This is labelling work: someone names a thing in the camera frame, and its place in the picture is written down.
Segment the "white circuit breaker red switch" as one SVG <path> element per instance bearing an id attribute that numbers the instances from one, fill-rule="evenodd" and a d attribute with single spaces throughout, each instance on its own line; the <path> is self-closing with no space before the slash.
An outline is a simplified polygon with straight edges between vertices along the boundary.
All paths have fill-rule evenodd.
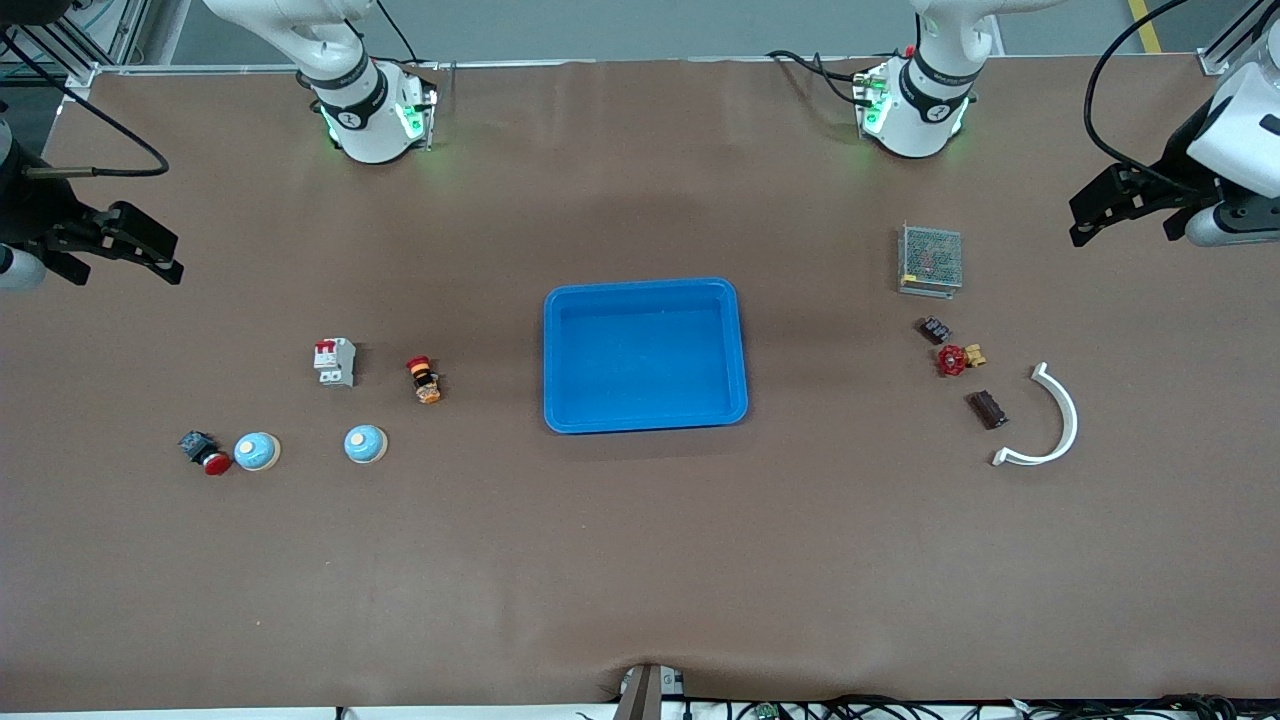
<path id="1" fill-rule="evenodd" d="M 325 387 L 355 386 L 356 347 L 346 337 L 325 338 L 314 345 L 314 370 Z"/>

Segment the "aluminium frame profile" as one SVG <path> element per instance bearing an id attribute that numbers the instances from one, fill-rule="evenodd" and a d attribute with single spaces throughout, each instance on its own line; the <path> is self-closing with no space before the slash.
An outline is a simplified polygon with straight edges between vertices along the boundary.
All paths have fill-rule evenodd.
<path id="1" fill-rule="evenodd" d="M 1245 12 L 1229 20 L 1204 47 L 1197 49 L 1199 67 L 1204 76 L 1225 74 L 1254 42 L 1254 26 L 1261 10 Z"/>
<path id="2" fill-rule="evenodd" d="M 49 23 L 0 18 L 0 88 L 86 88 L 141 50 L 141 35 L 163 0 L 0 0 L 0 12 L 61 14 Z"/>

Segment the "blue plastic tray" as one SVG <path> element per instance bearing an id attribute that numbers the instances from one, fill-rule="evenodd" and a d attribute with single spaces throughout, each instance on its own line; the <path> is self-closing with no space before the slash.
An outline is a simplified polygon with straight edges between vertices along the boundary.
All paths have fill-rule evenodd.
<path id="1" fill-rule="evenodd" d="M 739 293 L 719 277 L 553 290 L 541 369 L 562 436 L 730 427 L 749 410 Z"/>

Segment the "brown table mat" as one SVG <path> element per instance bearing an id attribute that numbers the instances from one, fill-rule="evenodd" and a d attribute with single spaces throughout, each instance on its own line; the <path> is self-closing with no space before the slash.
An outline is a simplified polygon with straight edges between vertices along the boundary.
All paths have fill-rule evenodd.
<path id="1" fill-rule="evenodd" d="M 993 63 L 925 161 L 767 61 L 462 69 L 387 167 L 289 74 L 97 78 L 172 170 L 76 190 L 186 275 L 0 293 L 0 711 L 577 703 L 643 662 L 740 700 L 1280 696 L 1280 243 L 1073 247 L 1089 68 Z M 899 292 L 904 225 L 963 234 L 954 299 Z M 554 433 L 549 292 L 698 277 L 739 293 L 748 415 Z M 925 316 L 988 363 L 942 375 Z M 1038 363 L 1076 442 L 992 466 L 1059 442 Z M 282 454 L 209 477 L 189 430 Z"/>

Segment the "white curved plastic clip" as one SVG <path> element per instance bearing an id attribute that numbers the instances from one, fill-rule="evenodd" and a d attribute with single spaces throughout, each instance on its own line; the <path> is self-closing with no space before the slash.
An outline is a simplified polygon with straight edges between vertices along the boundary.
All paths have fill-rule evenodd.
<path id="1" fill-rule="evenodd" d="M 1044 388 L 1055 400 L 1061 414 L 1062 433 L 1055 448 L 1046 455 L 1032 456 L 1021 454 L 1010 447 L 1002 447 L 995 452 L 991 465 L 1015 465 L 1020 468 L 1036 468 L 1056 461 L 1068 454 L 1076 442 L 1080 429 L 1080 416 L 1074 397 L 1066 387 L 1050 373 L 1047 363 L 1038 363 L 1030 372 L 1030 379 Z"/>

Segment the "grey metal clamp bracket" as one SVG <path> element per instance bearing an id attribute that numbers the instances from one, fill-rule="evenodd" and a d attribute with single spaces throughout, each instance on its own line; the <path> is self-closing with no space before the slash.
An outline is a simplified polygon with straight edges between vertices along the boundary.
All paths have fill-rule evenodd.
<path id="1" fill-rule="evenodd" d="M 612 720 L 671 720 L 666 712 L 669 703 L 676 703 L 675 720 L 682 720 L 687 700 L 682 670 L 659 664 L 635 665 L 622 676 Z"/>

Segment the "red mushroom push button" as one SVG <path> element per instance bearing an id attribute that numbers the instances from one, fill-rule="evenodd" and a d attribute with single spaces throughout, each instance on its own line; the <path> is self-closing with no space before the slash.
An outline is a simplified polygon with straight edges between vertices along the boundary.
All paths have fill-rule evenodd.
<path id="1" fill-rule="evenodd" d="M 200 465 L 209 477 L 219 477 L 233 465 L 233 457 L 209 434 L 201 430 L 189 430 L 179 441 L 178 446 L 187 459 Z"/>

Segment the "blue desk bell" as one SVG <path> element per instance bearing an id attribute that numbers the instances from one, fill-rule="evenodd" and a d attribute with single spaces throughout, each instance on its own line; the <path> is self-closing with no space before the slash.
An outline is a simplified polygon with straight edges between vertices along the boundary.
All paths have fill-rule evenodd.
<path id="1" fill-rule="evenodd" d="M 280 441 L 266 432 L 255 430 L 242 436 L 234 445 L 233 459 L 247 471 L 273 468 L 282 454 Z"/>
<path id="2" fill-rule="evenodd" d="M 352 462 L 370 464 L 385 456 L 388 445 L 389 438 L 384 429 L 372 424 L 362 424 L 347 430 L 342 447 Z"/>

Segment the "metal mesh power supply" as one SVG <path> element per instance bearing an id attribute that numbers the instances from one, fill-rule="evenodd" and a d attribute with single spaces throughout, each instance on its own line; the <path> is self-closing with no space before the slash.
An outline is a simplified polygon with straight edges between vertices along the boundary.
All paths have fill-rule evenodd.
<path id="1" fill-rule="evenodd" d="M 963 234 L 904 225 L 899 234 L 897 275 L 900 293 L 954 299 L 964 282 Z"/>

